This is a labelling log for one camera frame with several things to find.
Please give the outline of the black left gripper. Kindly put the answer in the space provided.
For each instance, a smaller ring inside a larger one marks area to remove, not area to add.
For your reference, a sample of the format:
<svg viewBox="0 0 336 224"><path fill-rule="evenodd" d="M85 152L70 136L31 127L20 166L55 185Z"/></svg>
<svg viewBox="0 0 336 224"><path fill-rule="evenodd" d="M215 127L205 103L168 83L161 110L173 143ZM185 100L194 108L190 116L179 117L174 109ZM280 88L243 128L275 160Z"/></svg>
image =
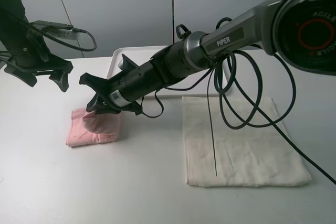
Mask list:
<svg viewBox="0 0 336 224"><path fill-rule="evenodd" d="M10 53L4 53L4 62L14 69L4 69L7 74L10 74L19 80L23 81L30 87L37 83L37 78L33 73L41 71L63 71L65 73L52 73L49 77L62 92L66 92L69 88L68 74L72 71L71 61L64 60L56 55L51 54L47 62L40 61L34 63L32 67L23 67L18 65L14 57Z"/></svg>

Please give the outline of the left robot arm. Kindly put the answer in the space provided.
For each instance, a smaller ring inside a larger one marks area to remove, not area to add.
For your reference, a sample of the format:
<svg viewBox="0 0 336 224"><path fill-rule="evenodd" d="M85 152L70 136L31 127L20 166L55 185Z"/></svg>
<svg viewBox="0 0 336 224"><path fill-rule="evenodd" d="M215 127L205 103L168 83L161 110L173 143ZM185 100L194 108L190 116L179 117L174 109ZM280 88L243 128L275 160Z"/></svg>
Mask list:
<svg viewBox="0 0 336 224"><path fill-rule="evenodd" d="M47 75L62 92L69 88L70 61L52 54L44 38L60 30L72 30L72 25L36 21L25 16L22 0L1 0L1 52L4 71L33 87L37 76Z"/></svg>

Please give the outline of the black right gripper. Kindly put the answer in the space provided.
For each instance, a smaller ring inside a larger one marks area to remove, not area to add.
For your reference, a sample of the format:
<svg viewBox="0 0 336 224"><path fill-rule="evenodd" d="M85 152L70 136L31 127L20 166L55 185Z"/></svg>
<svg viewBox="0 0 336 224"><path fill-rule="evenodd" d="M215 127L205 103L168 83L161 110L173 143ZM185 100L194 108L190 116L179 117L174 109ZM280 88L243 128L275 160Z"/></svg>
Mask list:
<svg viewBox="0 0 336 224"><path fill-rule="evenodd" d="M102 94L102 98L94 95L86 106L86 112L99 114L119 114L121 111L142 114L143 109L138 99L144 97L143 77L112 77L104 79L84 73L79 79L80 85Z"/></svg>

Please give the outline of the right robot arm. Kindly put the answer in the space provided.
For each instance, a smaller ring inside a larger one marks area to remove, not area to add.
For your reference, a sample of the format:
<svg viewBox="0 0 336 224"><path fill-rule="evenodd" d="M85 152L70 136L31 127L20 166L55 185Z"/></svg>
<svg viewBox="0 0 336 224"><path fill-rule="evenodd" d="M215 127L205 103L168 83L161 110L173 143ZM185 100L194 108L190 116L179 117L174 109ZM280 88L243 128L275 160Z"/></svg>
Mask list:
<svg viewBox="0 0 336 224"><path fill-rule="evenodd" d="M223 53L253 44L302 71L335 75L335 0L266 0L212 33L186 31L142 65L123 57L121 71L110 79L85 73L80 84L95 91L86 110L140 114L138 99L211 68Z"/></svg>

